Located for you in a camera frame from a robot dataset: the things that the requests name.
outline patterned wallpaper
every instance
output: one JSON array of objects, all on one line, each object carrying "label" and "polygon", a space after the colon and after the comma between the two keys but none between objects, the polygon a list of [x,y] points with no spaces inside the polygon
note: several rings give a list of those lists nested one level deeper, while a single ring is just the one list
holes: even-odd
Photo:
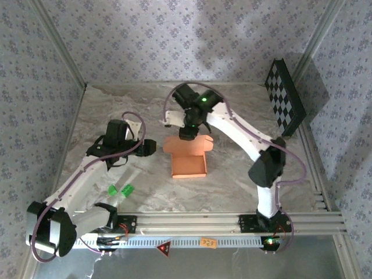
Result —
[{"label": "patterned wallpaper", "polygon": [[0,278],[24,257],[26,209],[50,194],[81,90],[26,1],[0,3]]},{"label": "patterned wallpaper", "polygon": [[362,272],[372,278],[372,3],[347,1],[298,91]]},{"label": "patterned wallpaper", "polygon": [[299,61],[327,0],[43,0],[88,83],[264,81]]}]

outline marble surface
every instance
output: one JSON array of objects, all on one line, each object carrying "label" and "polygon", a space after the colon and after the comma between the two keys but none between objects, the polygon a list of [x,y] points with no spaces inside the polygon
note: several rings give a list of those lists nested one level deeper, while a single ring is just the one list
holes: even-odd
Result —
[{"label": "marble surface", "polygon": [[[156,140],[158,150],[147,158],[130,156],[123,167],[111,169],[100,178],[81,203],[86,210],[95,202],[108,202],[121,212],[136,211],[254,211],[257,207],[256,185],[248,177],[252,161],[228,136],[212,127],[214,148],[207,152],[208,174],[205,178],[172,179],[170,155],[163,152],[164,139],[177,135],[176,127],[165,128],[159,120],[164,98],[171,90],[169,84],[144,84],[88,87],[70,143],[59,185],[80,164],[87,148],[106,131],[110,119],[119,119],[126,110],[138,112],[144,118],[147,138]],[[201,87],[194,87],[203,92]],[[258,85],[217,85],[216,88],[230,100],[232,108],[263,133],[276,137],[279,130],[274,119],[266,90]],[[170,103],[168,109],[179,109]],[[207,134],[206,128],[201,134]],[[287,139],[287,147],[303,160],[305,156],[296,136]],[[301,168],[296,161],[287,159],[283,179],[297,178]],[[118,194],[108,196],[111,184],[123,188],[127,183],[135,191],[124,200]],[[301,185],[282,187],[281,202],[290,212],[314,210],[315,200],[310,181]]]}]

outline red warning sticker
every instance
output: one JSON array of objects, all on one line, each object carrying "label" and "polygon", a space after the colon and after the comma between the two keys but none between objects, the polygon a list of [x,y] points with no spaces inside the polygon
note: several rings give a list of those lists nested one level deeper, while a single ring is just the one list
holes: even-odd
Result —
[{"label": "red warning sticker", "polygon": [[166,257],[169,257],[169,250],[170,250],[170,241],[160,244],[156,247],[161,253],[163,253]]}]

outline yellow sticker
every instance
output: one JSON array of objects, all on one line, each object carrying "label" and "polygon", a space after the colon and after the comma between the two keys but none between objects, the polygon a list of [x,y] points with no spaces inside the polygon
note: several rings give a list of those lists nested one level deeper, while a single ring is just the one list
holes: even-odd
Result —
[{"label": "yellow sticker", "polygon": [[202,239],[200,241],[200,246],[216,249],[217,248],[217,240],[202,237]]}]

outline checkerboard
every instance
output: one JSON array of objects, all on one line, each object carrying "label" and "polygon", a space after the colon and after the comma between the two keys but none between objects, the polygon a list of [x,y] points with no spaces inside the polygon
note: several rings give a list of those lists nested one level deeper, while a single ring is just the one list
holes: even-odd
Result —
[{"label": "checkerboard", "polygon": [[281,134],[291,136],[304,120],[306,112],[284,59],[274,60],[267,75],[265,86]]}]

